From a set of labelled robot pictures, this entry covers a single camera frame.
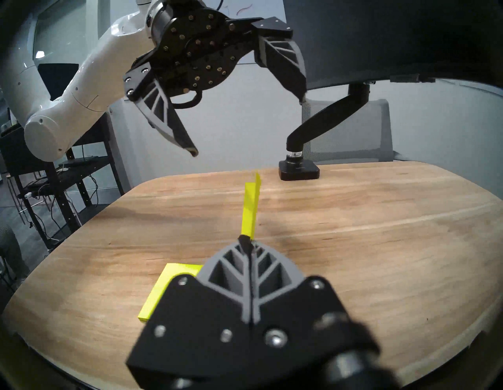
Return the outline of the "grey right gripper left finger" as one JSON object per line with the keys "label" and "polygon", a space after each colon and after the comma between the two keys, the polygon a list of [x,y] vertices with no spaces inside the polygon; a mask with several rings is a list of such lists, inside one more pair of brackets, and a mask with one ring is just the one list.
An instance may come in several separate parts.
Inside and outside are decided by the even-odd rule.
{"label": "grey right gripper left finger", "polygon": [[126,361],[141,389],[183,388],[249,363],[251,255],[240,235],[196,277],[174,278]]}

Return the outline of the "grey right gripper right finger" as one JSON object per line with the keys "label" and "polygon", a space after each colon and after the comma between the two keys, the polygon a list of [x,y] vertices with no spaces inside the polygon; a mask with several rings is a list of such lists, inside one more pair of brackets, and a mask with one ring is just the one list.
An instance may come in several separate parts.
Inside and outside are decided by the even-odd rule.
{"label": "grey right gripper right finger", "polygon": [[249,277],[249,389],[338,389],[351,319],[328,281],[255,241]]}

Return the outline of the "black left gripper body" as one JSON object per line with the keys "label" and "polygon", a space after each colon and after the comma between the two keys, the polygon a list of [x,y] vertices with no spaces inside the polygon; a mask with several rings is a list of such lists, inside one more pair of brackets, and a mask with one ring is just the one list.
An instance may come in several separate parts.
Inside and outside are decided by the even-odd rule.
{"label": "black left gripper body", "polygon": [[150,60],[168,95],[211,89],[253,51],[260,18],[232,19],[207,6],[165,6],[152,20]]}

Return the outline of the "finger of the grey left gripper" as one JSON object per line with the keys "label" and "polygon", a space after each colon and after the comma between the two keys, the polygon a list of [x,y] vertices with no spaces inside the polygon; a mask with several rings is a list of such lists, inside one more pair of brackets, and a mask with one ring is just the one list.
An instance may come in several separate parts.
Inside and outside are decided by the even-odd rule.
{"label": "finger of the grey left gripper", "polygon": [[293,40],[293,28],[276,17],[253,22],[255,62],[267,68],[284,89],[303,103],[307,92],[301,50]]}
{"label": "finger of the grey left gripper", "polygon": [[130,69],[124,75],[124,92],[147,122],[165,140],[197,157],[198,149],[188,135],[174,105],[161,85],[160,76],[149,62]]}

